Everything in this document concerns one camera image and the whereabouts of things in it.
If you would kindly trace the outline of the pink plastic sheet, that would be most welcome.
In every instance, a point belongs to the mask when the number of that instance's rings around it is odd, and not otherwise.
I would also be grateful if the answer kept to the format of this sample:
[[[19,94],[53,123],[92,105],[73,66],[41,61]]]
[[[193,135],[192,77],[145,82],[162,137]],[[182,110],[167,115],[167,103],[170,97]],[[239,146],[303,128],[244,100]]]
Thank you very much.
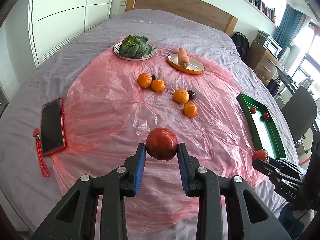
[[[108,49],[73,82],[63,101],[66,148],[51,157],[58,187],[66,193],[83,174],[99,177],[135,153],[149,133],[171,130],[190,155],[216,174],[240,175],[250,186],[264,175],[252,167],[253,142],[236,97],[242,88],[236,77],[213,60],[200,58],[200,75],[181,73],[167,64],[172,46],[162,46],[151,59],[130,62]],[[165,82],[162,92],[142,88],[142,73]],[[183,114],[174,101],[178,89],[192,90],[196,116]]]

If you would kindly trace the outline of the wooden headboard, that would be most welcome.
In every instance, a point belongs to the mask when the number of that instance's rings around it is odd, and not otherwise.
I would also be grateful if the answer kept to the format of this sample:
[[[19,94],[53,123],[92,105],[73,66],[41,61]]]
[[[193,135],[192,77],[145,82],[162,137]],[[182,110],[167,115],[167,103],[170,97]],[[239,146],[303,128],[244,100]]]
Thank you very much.
[[[127,0],[125,11],[166,11],[232,35],[238,18],[202,0]]]

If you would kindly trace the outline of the red cased smartphone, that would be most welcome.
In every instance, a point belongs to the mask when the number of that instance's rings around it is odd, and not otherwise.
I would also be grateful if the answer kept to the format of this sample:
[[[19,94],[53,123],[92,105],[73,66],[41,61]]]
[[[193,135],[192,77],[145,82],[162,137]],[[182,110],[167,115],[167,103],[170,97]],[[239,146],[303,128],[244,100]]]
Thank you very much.
[[[43,156],[60,152],[66,148],[63,100],[61,98],[43,105],[40,140]]]

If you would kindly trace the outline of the green rectangular tray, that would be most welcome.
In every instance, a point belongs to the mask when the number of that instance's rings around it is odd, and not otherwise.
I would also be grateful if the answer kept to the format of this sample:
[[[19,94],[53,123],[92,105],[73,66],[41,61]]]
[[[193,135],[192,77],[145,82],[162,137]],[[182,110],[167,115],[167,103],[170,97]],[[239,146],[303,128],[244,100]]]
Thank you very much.
[[[286,159],[283,142],[268,108],[243,93],[240,93],[236,99],[247,119],[254,149],[256,151],[267,150],[269,157],[273,159]],[[251,114],[250,107],[255,107],[257,112]],[[269,114],[267,120],[263,119],[265,112]]]

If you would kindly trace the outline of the desk by window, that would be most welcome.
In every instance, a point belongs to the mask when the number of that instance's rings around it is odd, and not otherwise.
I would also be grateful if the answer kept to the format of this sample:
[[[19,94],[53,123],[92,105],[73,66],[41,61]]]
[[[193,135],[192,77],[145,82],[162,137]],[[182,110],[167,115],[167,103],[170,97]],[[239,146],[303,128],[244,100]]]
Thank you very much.
[[[280,83],[286,88],[292,95],[298,90],[299,87],[306,88],[311,95],[315,93],[314,86],[316,80],[311,77],[302,67],[298,67],[293,74],[289,74],[289,71],[281,66],[277,69],[278,79]]]

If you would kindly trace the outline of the black backpack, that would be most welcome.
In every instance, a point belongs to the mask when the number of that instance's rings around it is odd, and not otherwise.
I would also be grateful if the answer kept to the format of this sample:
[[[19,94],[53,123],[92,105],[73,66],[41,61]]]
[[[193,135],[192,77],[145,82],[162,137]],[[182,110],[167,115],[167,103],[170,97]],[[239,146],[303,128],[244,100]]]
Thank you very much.
[[[236,46],[241,60],[245,62],[249,52],[249,41],[247,37],[242,33],[236,32],[232,36],[232,41]]]

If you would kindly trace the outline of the orange carrot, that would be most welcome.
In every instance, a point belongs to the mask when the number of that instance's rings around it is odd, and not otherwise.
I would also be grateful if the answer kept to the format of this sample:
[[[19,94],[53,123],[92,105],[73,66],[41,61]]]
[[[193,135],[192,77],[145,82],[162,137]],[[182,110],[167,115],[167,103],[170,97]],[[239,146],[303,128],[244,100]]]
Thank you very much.
[[[183,47],[180,47],[178,49],[178,65],[182,68],[188,68],[189,66],[189,57],[185,52],[185,49]]]

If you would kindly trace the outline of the wooden drawer chest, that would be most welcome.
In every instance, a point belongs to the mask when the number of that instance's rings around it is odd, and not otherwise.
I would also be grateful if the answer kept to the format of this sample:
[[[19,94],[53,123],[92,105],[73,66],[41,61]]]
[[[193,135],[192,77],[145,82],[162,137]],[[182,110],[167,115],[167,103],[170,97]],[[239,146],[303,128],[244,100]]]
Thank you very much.
[[[277,70],[281,67],[277,58],[256,41],[251,43],[245,63],[253,70],[265,86],[268,85],[272,77],[277,73]]]

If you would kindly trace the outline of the orange rimmed plate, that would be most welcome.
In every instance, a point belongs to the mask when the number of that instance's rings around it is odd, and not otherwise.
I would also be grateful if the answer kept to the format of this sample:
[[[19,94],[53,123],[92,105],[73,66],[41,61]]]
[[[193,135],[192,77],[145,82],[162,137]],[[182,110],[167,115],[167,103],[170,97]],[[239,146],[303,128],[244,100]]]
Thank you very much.
[[[199,75],[204,72],[204,65],[197,59],[189,57],[189,63],[184,67],[178,64],[178,54],[169,54],[167,57],[167,62],[172,68],[190,75]]]

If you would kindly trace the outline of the dark plum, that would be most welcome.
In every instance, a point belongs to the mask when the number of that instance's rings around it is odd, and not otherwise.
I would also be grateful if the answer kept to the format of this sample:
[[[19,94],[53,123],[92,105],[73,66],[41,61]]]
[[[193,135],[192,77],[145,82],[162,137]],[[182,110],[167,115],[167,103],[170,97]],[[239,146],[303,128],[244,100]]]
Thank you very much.
[[[189,94],[189,99],[192,100],[193,98],[195,98],[196,93],[192,90],[188,90],[188,94]]]
[[[151,76],[151,78],[152,78],[152,81],[154,81],[154,80],[158,79],[158,77],[157,77],[157,76],[155,76],[155,75],[152,75],[152,76]]]

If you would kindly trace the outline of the grey office chair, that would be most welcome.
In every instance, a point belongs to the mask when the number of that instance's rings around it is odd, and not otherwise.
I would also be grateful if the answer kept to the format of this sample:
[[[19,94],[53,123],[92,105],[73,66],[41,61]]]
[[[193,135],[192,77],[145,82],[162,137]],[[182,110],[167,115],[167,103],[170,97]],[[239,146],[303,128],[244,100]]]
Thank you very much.
[[[290,129],[295,147],[301,145],[301,138],[311,128],[317,117],[317,105],[310,92],[300,86],[281,109]]]

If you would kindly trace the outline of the dark blue bag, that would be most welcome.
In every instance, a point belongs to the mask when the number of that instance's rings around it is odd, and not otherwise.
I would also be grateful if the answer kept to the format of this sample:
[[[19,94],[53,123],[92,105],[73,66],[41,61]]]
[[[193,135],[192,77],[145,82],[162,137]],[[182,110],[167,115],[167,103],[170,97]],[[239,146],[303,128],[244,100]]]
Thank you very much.
[[[267,84],[266,88],[269,91],[269,93],[272,95],[272,97],[275,97],[278,93],[279,87],[280,87],[280,78],[271,79],[270,82]]]

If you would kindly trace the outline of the white wardrobe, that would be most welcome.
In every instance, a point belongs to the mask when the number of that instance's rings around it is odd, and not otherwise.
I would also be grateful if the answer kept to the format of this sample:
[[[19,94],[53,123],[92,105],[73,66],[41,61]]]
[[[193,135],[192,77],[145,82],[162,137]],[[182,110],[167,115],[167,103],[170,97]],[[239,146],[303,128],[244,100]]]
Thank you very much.
[[[110,16],[112,0],[29,0],[28,27],[37,67]]]

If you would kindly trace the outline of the large centre orange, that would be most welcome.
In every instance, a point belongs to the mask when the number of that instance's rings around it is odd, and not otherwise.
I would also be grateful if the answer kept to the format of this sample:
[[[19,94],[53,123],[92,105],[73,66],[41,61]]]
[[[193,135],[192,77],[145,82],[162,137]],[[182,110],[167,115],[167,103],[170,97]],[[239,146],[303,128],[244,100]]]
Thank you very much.
[[[178,89],[174,92],[173,99],[178,104],[185,104],[189,101],[189,93],[185,89]]]

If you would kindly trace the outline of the teal curtain right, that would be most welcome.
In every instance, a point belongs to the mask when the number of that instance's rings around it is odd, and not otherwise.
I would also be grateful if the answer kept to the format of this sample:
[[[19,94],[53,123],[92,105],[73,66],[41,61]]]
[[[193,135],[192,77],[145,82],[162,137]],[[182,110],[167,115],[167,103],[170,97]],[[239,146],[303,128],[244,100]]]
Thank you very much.
[[[281,47],[278,58],[283,55],[285,49],[298,34],[304,20],[305,15],[303,13],[296,11],[289,4],[286,5],[283,18],[274,35],[274,39]]]

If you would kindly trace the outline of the grey printer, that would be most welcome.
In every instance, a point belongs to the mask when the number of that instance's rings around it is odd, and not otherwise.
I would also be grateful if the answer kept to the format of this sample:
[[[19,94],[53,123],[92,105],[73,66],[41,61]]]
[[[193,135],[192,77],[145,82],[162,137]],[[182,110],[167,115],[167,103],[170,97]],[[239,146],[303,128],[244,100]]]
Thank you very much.
[[[279,53],[282,51],[282,48],[277,41],[264,31],[258,31],[255,42],[269,50],[274,57],[278,57]]]

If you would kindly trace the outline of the white plate with greens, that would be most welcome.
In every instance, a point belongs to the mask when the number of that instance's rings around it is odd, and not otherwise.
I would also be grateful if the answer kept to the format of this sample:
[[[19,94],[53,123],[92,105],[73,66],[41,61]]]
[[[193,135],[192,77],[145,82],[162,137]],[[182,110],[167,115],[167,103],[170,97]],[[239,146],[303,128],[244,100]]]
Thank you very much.
[[[127,52],[124,54],[120,53],[120,45],[122,44],[122,42],[118,42],[113,46],[113,52],[121,59],[124,60],[128,60],[128,61],[144,61],[147,59],[150,59],[151,57],[153,57],[153,55],[155,55],[155,53],[157,52],[156,48],[151,45],[151,44],[147,44],[146,46],[146,50],[144,50],[143,52]]]

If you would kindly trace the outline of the dark plum right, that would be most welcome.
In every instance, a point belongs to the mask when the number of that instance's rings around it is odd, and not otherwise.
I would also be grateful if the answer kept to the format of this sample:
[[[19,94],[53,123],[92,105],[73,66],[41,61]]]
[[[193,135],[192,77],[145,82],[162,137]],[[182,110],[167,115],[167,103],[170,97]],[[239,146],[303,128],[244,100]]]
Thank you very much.
[[[189,99],[192,100],[193,98],[195,98],[196,93],[192,90],[188,90],[188,94],[189,94]]]

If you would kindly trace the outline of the dark plum left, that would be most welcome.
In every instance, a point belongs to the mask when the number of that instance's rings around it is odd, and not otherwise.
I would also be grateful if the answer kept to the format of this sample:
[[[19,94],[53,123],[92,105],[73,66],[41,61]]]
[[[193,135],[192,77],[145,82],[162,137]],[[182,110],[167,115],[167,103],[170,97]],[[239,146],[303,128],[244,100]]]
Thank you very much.
[[[152,75],[152,76],[151,76],[151,78],[152,78],[152,81],[154,81],[154,80],[158,79],[158,77],[157,77],[157,76],[155,76],[155,75]]]

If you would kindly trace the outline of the grey purple bed sheet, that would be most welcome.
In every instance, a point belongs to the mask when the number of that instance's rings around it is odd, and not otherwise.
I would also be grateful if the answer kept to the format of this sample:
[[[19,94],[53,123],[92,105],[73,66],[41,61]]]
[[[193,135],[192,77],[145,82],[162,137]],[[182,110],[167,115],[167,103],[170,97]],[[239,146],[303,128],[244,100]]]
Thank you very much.
[[[60,191],[55,178],[51,159],[55,154],[46,158],[50,177],[44,178],[40,172],[32,133],[40,126],[42,106],[57,98],[64,101],[76,78],[101,53],[108,49],[113,51],[113,46],[129,35],[146,36],[148,44],[156,50],[172,46],[174,52],[170,54],[178,54],[178,49],[183,47],[188,57],[199,61],[200,58],[210,59],[226,67],[236,77],[242,93],[268,108],[288,161],[298,163],[290,130],[277,103],[253,70],[240,59],[228,35],[164,11],[128,11],[59,49],[22,85],[1,117],[1,189],[31,230],[36,230],[65,194]],[[274,192],[270,181],[264,176],[253,189],[278,215],[285,200]]]

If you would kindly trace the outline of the green bok choy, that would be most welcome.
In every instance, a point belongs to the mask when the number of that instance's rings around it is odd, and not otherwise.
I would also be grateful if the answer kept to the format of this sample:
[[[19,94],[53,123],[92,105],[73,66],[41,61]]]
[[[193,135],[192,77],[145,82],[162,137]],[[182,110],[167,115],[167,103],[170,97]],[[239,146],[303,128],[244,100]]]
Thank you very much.
[[[148,38],[146,36],[129,35],[125,37],[120,45],[120,53],[124,54],[127,52],[143,52],[146,50],[148,44]]]

